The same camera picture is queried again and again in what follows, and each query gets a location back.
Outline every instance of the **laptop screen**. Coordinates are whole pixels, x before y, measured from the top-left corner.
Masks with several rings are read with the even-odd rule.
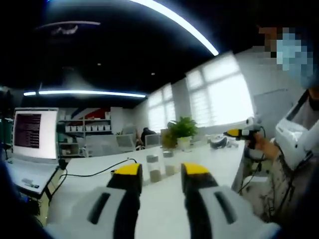
[[[16,110],[13,152],[28,157],[56,159],[56,118],[57,110]]]

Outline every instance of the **desk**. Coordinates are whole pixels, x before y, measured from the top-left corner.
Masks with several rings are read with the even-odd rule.
[[[244,142],[239,141],[238,144],[238,148],[213,150],[206,144],[193,148],[189,153],[177,151],[174,160],[201,164],[209,169],[219,185],[232,187],[237,174],[240,174],[238,170],[243,158]],[[76,158],[70,161],[67,170],[69,174],[93,174],[130,157],[143,165],[143,178],[147,181],[150,176],[146,156],[150,154],[159,156],[161,172],[164,174],[162,149],[159,147],[102,157]],[[72,206],[80,197],[95,187],[105,187],[110,178],[110,173],[88,178],[67,177],[52,199],[48,223],[61,222],[70,215]],[[180,173],[144,186],[140,200],[141,208],[135,231],[137,238],[190,238]]]

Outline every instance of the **black ceiling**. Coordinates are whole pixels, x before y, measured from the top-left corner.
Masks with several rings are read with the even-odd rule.
[[[190,22],[219,53],[240,52],[259,39],[249,8],[242,2],[157,2]],[[1,67],[5,77],[1,81],[8,87],[34,91],[41,85],[43,89],[149,94],[213,58],[177,23],[129,0],[32,0],[11,4],[8,9],[14,9],[14,17],[2,28],[5,60]],[[53,36],[49,27],[34,30],[71,20],[101,25],[78,25],[72,35]],[[104,104],[128,108],[141,101],[117,97],[105,100]]]

